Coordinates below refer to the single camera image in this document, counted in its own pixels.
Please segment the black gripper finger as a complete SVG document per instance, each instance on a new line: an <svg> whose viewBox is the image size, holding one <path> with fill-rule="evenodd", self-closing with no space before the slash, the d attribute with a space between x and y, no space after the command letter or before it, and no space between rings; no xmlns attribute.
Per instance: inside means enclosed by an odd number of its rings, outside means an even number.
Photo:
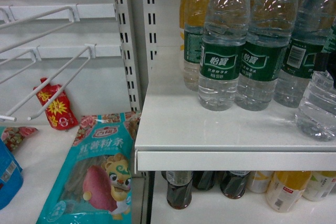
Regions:
<svg viewBox="0 0 336 224"><path fill-rule="evenodd" d="M335 88L335 51L317 53L314 71L327 71L333 79L333 87Z"/></svg>

